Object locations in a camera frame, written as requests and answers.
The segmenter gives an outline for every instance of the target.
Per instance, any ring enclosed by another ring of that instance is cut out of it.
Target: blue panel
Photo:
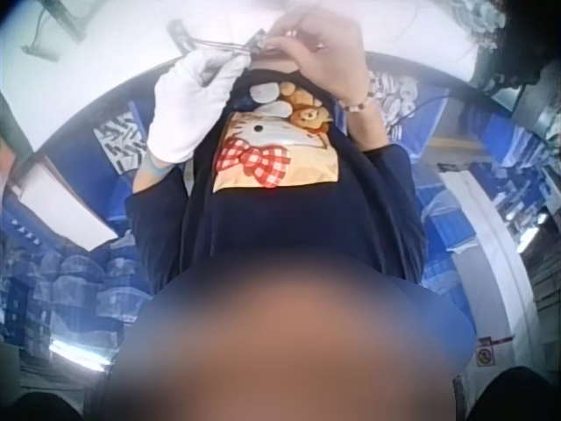
[[[415,106],[419,106],[431,98],[448,94],[447,89],[422,85],[421,83],[418,84],[417,88],[418,98],[415,100]],[[412,118],[405,118],[401,121],[403,136],[400,145],[407,149],[413,162],[417,161],[423,154],[430,138],[432,138],[432,134],[437,128],[438,121],[444,111],[446,101],[443,98],[427,103],[419,108]]]
[[[63,139],[50,141],[45,151],[75,194],[104,218],[118,174],[91,127],[82,126]]]

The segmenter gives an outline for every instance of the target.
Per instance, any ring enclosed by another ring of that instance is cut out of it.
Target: wrist
[[[361,152],[390,144],[377,101],[360,112],[347,113],[347,122],[351,138]]]
[[[344,106],[353,107],[357,106],[368,99],[368,94],[372,91],[373,74],[365,70],[362,76],[355,79],[357,82],[353,83],[349,89],[338,96],[338,100]]]
[[[147,171],[156,174],[164,175],[167,174],[175,164],[171,162],[162,161],[154,156],[150,149],[145,153],[144,159],[142,160],[141,167]]]

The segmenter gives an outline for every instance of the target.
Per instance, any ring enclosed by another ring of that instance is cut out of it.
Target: navy shirt
[[[299,75],[255,72],[242,77],[232,103],[252,82],[294,80],[330,99]],[[180,169],[127,199],[127,215],[142,263],[158,292],[198,261],[220,253],[301,249],[343,253],[382,274],[418,283],[425,260],[411,164],[397,145],[361,153],[335,125],[327,135],[337,152],[335,182],[213,191],[224,116],[195,152],[188,197]]]

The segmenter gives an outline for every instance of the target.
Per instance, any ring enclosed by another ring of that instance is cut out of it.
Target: beaded bracelet
[[[375,78],[374,78],[374,73],[369,72],[369,74],[370,74],[370,90],[368,90],[368,93],[366,94],[366,99],[362,103],[358,105],[346,105],[343,101],[341,100],[338,101],[339,105],[341,105],[343,110],[345,110],[346,112],[361,112],[373,101],[374,96],[376,95],[374,89]]]

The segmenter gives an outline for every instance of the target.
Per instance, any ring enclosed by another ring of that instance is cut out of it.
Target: gingham bow
[[[244,166],[245,175],[252,176],[263,187],[277,187],[287,173],[290,152],[283,146],[252,146],[241,138],[224,142],[218,155],[217,172],[238,164]]]

